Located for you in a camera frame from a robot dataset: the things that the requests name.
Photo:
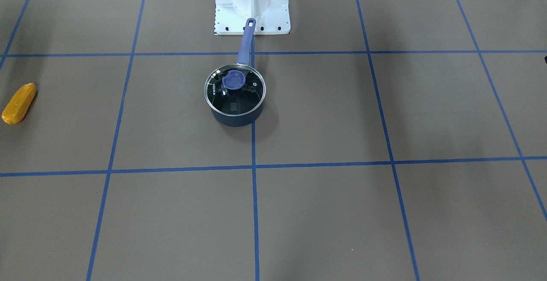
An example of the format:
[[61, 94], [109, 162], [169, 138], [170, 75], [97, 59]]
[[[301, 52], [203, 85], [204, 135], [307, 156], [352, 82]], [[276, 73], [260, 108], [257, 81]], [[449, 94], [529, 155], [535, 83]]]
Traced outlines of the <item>dark blue saucepan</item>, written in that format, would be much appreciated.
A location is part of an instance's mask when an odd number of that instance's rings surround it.
[[204, 97], [213, 117], [222, 125], [250, 125], [262, 113], [267, 86], [264, 77], [250, 65], [256, 20], [249, 18], [235, 63], [213, 70], [204, 84]]

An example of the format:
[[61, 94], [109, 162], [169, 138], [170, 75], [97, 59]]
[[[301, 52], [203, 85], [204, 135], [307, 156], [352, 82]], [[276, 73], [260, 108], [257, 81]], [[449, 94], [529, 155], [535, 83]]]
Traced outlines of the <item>glass pot lid blue knob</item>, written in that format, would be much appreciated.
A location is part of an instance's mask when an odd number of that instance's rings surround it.
[[207, 77], [203, 92], [214, 114], [239, 117], [262, 107], [267, 87], [256, 69], [244, 64], [227, 64]]

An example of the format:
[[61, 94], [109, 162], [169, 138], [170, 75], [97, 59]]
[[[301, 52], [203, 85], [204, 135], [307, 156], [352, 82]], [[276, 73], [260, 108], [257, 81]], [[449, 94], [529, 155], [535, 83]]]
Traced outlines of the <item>yellow toy corn cob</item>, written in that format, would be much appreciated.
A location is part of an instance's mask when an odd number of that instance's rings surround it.
[[4, 108], [1, 115], [2, 120], [8, 125], [16, 125], [21, 122], [29, 111], [36, 93], [37, 87], [34, 83], [21, 86]]

